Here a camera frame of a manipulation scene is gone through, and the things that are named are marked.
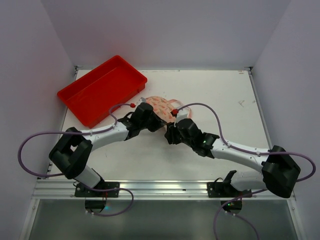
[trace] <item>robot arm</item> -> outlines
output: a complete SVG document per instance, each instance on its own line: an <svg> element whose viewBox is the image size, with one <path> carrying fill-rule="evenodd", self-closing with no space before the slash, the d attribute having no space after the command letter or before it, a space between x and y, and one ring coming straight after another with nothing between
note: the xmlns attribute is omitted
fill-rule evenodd
<svg viewBox="0 0 320 240"><path fill-rule="evenodd" d="M64 134L51 150L49 158L67 179L75 179L90 188L99 188L103 179L87 166L92 151L114 142L129 140L144 129L155 132L166 124L153 112L151 105L141 102L134 112L118 119L114 128L113 125L104 126L95 129L95 134L90 134L92 130L81 131L88 135ZM79 131L71 127L67 132Z"/></svg>
<svg viewBox="0 0 320 240"><path fill-rule="evenodd" d="M226 188L235 193L247 189L268 189L277 196L290 197L300 173L299 166L288 155L259 155L265 152L285 152L283 148L254 148L230 141L226 145L218 135L198 129L192 119L187 118L187 111L182 109L172 115L176 116L175 122L167 123L153 112L151 105L142 101L134 112L118 119L113 129L109 125L95 129L94 132L99 132L98 134L90 134L91 130L85 130L82 133L88 135L63 135L50 152L49 158L67 179L76 179L90 188L103 189L102 177L87 166L90 153L105 145L136 137L141 130L155 132L166 125L164 136L169 144L184 143L202 157L225 159L255 170L230 171L223 181ZM67 132L79 131L71 127ZM235 150L231 145L256 154Z"/></svg>
<svg viewBox="0 0 320 240"><path fill-rule="evenodd" d="M299 166L289 155L260 155L267 152L285 152L282 147L264 149L231 141L224 142L218 135L198 129L193 120L187 118L187 112L183 109L172 114L176 116L176 120L167 124L165 133L169 144L184 143L202 157L229 160L255 170L230 171L224 181L227 188L234 188L239 194L247 189L268 189L282 198L290 197L301 171Z"/></svg>

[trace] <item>pink cloth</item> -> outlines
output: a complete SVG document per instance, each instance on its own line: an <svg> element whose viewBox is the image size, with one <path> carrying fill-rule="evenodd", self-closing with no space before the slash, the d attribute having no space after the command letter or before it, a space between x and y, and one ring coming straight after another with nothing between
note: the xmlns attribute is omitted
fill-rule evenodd
<svg viewBox="0 0 320 240"><path fill-rule="evenodd" d="M175 108L183 106L183 104L178 100L166 100L160 96L147 97L146 102L153 107L155 114L167 123L172 123L176 120L176 118L172 116L171 111ZM191 118L191 109L188 108L188 110L188 118Z"/></svg>

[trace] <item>red tray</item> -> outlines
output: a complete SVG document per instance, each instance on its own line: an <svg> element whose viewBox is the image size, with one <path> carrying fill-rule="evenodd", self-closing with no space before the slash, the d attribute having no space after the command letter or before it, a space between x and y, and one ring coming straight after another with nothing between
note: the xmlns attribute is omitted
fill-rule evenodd
<svg viewBox="0 0 320 240"><path fill-rule="evenodd" d="M145 76L116 55L57 95L84 126L93 128L109 115L112 106L142 91L146 82Z"/></svg>

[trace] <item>white tabletop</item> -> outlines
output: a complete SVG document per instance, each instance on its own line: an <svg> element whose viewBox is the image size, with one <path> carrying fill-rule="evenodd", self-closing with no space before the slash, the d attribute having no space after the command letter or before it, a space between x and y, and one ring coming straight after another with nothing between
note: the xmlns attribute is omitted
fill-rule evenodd
<svg viewBox="0 0 320 240"><path fill-rule="evenodd" d="M77 79L89 70L79 70ZM225 138L252 147L268 148L267 137L247 71L219 70L141 70L148 79L145 89L132 98L160 96L184 104L200 102L216 110ZM123 117L132 109L114 112ZM203 132L219 134L214 115L205 107L193 106L192 119ZM113 123L107 117L96 127ZM68 110L62 130L87 129ZM140 132L128 141L116 142L91 153L88 165L105 180L215 180L231 170L247 171L237 163L198 156L184 145L169 145L165 130ZM51 174L59 173L56 166Z"/></svg>

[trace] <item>white wall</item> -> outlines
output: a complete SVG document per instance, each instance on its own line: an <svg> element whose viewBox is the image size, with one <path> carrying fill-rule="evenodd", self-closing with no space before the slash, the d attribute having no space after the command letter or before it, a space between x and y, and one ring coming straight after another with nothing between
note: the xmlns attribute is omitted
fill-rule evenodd
<svg viewBox="0 0 320 240"><path fill-rule="evenodd" d="M72 80L71 61L40 0L0 1L0 239L19 238L36 177L17 161L28 135L57 130L65 107L56 92ZM26 146L26 165L45 172L56 137Z"/></svg>
<svg viewBox="0 0 320 240"><path fill-rule="evenodd" d="M290 0L42 0L75 65L253 66Z"/></svg>
<svg viewBox="0 0 320 240"><path fill-rule="evenodd" d="M253 79L272 143L307 154L320 165L320 1L292 0L262 55ZM296 159L301 176L311 171ZM308 240L319 239L319 170L295 194Z"/></svg>

